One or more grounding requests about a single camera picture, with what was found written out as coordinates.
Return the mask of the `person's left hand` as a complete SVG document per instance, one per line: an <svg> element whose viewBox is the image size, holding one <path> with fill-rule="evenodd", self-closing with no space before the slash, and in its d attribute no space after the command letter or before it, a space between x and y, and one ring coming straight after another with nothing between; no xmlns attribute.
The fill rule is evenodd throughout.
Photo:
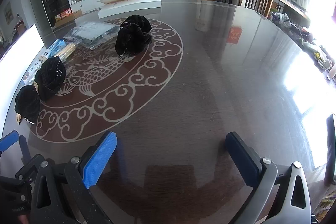
<svg viewBox="0 0 336 224"><path fill-rule="evenodd" d="M19 215L18 221L20 224L29 224L29 219L27 218L27 215Z"/></svg>

